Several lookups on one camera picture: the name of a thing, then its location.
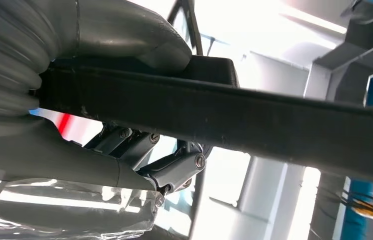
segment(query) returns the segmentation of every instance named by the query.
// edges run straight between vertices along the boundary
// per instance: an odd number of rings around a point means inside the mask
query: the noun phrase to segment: fluorescent light
[[[303,20],[305,22],[318,25],[320,27],[332,30],[334,32],[345,34],[347,32],[347,28],[337,25],[335,23],[332,23],[330,21],[324,20],[322,18],[319,18],[317,16],[313,16],[311,14],[308,14],[306,12],[300,11],[298,9],[295,9],[293,7],[287,6],[285,4],[282,4],[279,7],[279,14],[281,15],[287,15],[296,19]]]
[[[24,184],[14,184],[10,187],[20,187],[20,186],[37,186],[37,187],[48,187],[52,186],[53,184],[56,184],[56,179],[50,179],[48,181],[38,181],[38,182],[31,182],[31,183],[24,183]]]
[[[54,205],[65,207],[79,207],[79,208],[92,208],[92,209],[107,209],[119,211],[122,206],[120,204],[97,202],[77,199],[66,199],[49,196],[35,196],[21,193],[14,193],[10,191],[2,191],[0,194],[1,201],[27,203],[27,204],[40,204],[40,205]]]

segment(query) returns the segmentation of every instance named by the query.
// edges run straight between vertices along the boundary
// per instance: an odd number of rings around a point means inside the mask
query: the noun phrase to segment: white wall
[[[330,79],[331,70],[313,63],[304,90],[305,98],[325,101]]]
[[[309,67],[341,43],[280,16],[282,9],[280,1],[195,0],[201,33],[271,58]]]
[[[309,73],[306,69],[221,43],[215,43],[210,53],[234,61],[242,88],[303,97]],[[214,189],[215,183],[204,180],[193,240],[287,240],[304,167],[265,158],[254,158],[249,167],[237,207],[210,200],[209,188]],[[225,187],[224,194],[232,191]]]
[[[256,53],[250,53],[237,70],[242,88],[303,97],[309,71]]]

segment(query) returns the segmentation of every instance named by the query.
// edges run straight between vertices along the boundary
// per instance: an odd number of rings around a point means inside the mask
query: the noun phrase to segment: ceiling
[[[130,0],[163,17],[175,0]],[[245,51],[309,68],[342,43],[341,34],[285,14],[280,6],[347,27],[341,13],[353,0],[195,0],[200,32]]]

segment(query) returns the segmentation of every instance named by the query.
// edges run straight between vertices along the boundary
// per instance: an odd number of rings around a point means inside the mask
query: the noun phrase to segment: black bar
[[[51,68],[42,108],[373,181],[373,109],[99,68]]]
[[[181,9],[181,0],[176,0],[173,4],[173,7],[167,17],[167,21],[173,25],[175,22],[176,15],[178,14],[179,10]]]
[[[180,0],[182,4],[183,13],[186,19],[189,36],[191,38],[191,46],[195,48],[197,55],[203,56],[203,45],[201,42],[201,35],[197,25],[196,13],[194,10],[193,0]]]

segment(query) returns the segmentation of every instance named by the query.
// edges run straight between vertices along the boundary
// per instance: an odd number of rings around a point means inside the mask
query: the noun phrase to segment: red object
[[[58,124],[58,131],[60,132],[61,136],[65,136],[70,124],[71,124],[72,115],[64,113],[61,117],[61,121]]]

